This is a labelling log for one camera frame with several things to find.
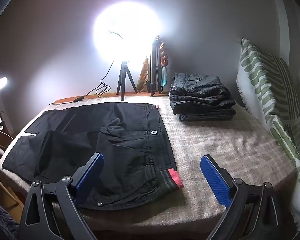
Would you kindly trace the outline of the green white patterned pillow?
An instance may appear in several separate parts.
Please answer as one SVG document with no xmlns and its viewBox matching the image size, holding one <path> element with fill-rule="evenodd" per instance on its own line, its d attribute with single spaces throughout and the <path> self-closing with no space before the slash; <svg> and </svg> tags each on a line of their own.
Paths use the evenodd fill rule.
<svg viewBox="0 0 300 240">
<path fill-rule="evenodd" d="M 243 38 L 237 87 L 245 107 L 295 165 L 292 210 L 300 229 L 300 104 L 288 65 Z"/>
</svg>

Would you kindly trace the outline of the black pants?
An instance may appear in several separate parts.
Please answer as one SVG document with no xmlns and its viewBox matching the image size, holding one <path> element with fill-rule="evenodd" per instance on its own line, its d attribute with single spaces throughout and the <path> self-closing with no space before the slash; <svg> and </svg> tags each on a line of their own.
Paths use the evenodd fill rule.
<svg viewBox="0 0 300 240">
<path fill-rule="evenodd" d="M 94 153 L 103 155 L 104 168 L 93 178 L 86 209 L 130 209 L 183 187 L 159 110 L 147 103 L 46 111 L 25 129 L 2 166 L 28 183 L 55 183 Z"/>
</svg>

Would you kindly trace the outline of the folded silver tripod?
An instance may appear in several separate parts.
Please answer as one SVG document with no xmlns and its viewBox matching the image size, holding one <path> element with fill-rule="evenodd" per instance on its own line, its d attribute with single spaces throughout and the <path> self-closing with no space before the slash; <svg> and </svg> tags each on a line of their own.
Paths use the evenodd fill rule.
<svg viewBox="0 0 300 240">
<path fill-rule="evenodd" d="M 148 59 L 148 92 L 154 96 L 162 93 L 162 40 L 157 36 L 152 43 L 152 52 Z"/>
</svg>

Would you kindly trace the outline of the orange patterned bed sheet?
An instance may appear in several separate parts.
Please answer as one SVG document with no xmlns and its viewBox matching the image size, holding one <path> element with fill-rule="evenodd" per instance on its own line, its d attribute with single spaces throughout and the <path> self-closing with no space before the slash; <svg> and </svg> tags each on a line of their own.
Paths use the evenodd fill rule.
<svg viewBox="0 0 300 240">
<path fill-rule="evenodd" d="M 134 92 L 125 92 L 125 97 L 127 98 L 128 96 L 150 96 L 151 94 L 148 92 L 140 92 L 140 93 L 134 93 Z M 74 96 L 70 98 L 64 98 L 64 99 L 59 99 L 56 100 L 54 103 L 51 103 L 51 105 L 60 105 L 60 104 L 67 104 L 67 103 L 73 103 L 76 99 L 79 99 L 80 101 L 85 100 L 85 99 L 99 99 L 99 98 L 112 98 L 116 96 L 121 96 L 116 95 L 114 92 L 109 92 L 109 93 L 104 93 L 101 96 L 98 96 L 97 94 L 89 94 L 86 96 Z"/>
</svg>

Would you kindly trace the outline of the dark folded pants middle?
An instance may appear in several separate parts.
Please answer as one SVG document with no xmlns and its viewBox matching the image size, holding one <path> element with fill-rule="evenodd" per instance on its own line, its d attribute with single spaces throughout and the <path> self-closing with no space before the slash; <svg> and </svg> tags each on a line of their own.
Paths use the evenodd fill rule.
<svg viewBox="0 0 300 240">
<path fill-rule="evenodd" d="M 169 99 L 174 114 L 203 114 L 209 111 L 228 109 L 236 104 L 232 98 L 223 100 L 170 94 Z"/>
</svg>

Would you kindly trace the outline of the dark folded pants bottom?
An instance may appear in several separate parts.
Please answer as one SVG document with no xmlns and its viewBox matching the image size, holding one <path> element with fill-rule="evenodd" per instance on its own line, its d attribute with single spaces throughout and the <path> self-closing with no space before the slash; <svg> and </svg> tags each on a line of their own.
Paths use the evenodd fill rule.
<svg viewBox="0 0 300 240">
<path fill-rule="evenodd" d="M 187 121 L 213 121 L 213 120 L 229 120 L 236 114 L 233 108 L 207 111 L 199 114 L 179 114 L 179 120 Z"/>
</svg>

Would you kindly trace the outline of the dark grey folded pants top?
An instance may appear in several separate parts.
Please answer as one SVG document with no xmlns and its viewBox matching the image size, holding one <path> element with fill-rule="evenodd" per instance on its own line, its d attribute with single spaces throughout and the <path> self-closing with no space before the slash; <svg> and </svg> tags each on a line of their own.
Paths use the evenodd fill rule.
<svg viewBox="0 0 300 240">
<path fill-rule="evenodd" d="M 231 93 L 221 83 L 219 77 L 189 73 L 175 73 L 170 94 L 199 98 L 210 96 L 231 97 Z"/>
</svg>

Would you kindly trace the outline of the checkered beige bed cover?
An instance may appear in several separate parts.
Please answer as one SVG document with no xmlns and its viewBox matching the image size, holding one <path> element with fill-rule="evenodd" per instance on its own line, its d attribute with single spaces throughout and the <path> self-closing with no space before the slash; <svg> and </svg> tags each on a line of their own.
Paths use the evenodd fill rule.
<svg viewBox="0 0 300 240">
<path fill-rule="evenodd" d="M 224 209 L 201 173 L 200 160 L 205 154 L 248 184 L 268 181 L 278 191 L 292 188 L 296 179 L 292 161 L 243 107 L 235 105 L 236 115 L 228 121 L 181 122 L 173 114 L 168 96 L 135 94 L 126 101 L 159 106 L 184 187 L 142 207 L 85 210 L 83 216 L 92 229 L 132 233 L 211 231 Z"/>
</svg>

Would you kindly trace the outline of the colourful hanging cloth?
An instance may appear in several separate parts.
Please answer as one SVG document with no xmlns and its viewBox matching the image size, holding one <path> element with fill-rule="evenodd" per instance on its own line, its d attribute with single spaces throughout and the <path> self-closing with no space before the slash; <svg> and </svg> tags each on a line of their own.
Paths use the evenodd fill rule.
<svg viewBox="0 0 300 240">
<path fill-rule="evenodd" d="M 162 42 L 162 92 L 163 88 L 167 85 L 167 65 L 168 65 L 168 55 L 165 52 L 164 42 Z M 149 56 L 146 56 L 145 61 L 143 62 L 143 66 L 141 69 L 141 73 L 136 85 L 138 92 L 148 92 L 148 59 Z"/>
</svg>

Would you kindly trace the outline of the small black tripod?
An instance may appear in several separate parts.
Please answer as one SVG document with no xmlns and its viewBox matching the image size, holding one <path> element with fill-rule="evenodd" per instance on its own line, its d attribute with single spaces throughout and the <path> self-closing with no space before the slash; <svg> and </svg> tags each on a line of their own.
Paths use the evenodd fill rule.
<svg viewBox="0 0 300 240">
<path fill-rule="evenodd" d="M 128 69 L 128 65 L 127 62 L 123 61 L 121 63 L 121 69 L 120 69 L 120 73 L 119 73 L 119 79 L 118 79 L 118 83 L 117 83 L 117 90 L 116 90 L 116 94 L 119 95 L 121 94 L 121 101 L 124 102 L 125 100 L 125 91 L 126 91 L 126 75 L 128 75 L 128 78 L 130 80 L 130 83 L 134 89 L 134 92 L 137 93 L 137 88 L 136 85 L 133 81 L 133 77 L 131 75 L 130 70 Z"/>
</svg>

